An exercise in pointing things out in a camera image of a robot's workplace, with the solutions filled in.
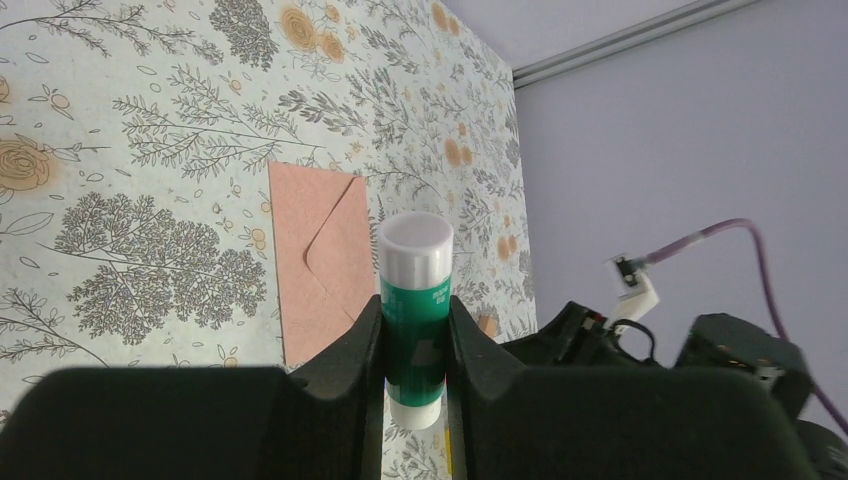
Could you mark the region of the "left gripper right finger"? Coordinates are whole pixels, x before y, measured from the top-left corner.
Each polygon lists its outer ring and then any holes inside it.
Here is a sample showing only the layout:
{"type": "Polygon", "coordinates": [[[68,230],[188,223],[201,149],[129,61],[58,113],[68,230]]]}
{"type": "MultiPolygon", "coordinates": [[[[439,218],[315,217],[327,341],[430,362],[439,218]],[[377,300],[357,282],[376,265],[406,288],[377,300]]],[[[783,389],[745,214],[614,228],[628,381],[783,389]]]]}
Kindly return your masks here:
{"type": "Polygon", "coordinates": [[[574,302],[499,344],[451,301],[457,479],[814,479],[783,409],[744,373],[640,366],[574,302]]]}

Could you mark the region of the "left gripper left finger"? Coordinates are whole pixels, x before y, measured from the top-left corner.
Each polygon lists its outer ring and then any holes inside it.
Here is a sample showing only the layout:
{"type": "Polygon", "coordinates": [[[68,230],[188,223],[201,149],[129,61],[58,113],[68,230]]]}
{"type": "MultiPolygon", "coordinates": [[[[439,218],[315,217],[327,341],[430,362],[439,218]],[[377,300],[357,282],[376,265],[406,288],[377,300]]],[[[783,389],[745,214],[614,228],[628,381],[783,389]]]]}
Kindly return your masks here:
{"type": "Polygon", "coordinates": [[[300,368],[70,368],[19,402],[5,479],[376,479],[381,307],[300,368]]]}

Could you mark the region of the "green white glue stick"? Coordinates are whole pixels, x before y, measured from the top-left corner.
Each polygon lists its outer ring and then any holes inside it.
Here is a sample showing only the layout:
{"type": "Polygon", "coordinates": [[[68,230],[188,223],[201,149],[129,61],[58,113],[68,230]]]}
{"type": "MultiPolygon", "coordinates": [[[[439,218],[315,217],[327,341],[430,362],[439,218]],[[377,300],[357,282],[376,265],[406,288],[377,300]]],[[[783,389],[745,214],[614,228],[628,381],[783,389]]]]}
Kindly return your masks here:
{"type": "Polygon", "coordinates": [[[409,211],[377,229],[392,420],[423,430],[441,415],[445,386],[454,231],[434,213],[409,211]]]}

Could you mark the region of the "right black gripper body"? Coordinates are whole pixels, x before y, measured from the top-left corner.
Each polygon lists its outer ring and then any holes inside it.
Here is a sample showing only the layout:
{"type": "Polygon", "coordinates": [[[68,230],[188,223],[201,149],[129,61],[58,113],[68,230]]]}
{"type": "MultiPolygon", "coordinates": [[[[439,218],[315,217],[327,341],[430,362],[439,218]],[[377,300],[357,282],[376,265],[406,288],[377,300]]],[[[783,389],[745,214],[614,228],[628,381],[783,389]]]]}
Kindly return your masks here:
{"type": "MultiPolygon", "coordinates": [[[[657,304],[657,293],[636,261],[619,256],[612,265],[624,293],[611,318],[570,301],[547,326],[504,343],[504,349],[527,365],[657,366],[656,337],[639,322],[657,304]]],[[[674,365],[731,369],[754,378],[794,421],[819,476],[846,478],[846,443],[799,417],[816,385],[791,341],[727,313],[702,314],[691,324],[674,365]]]]}

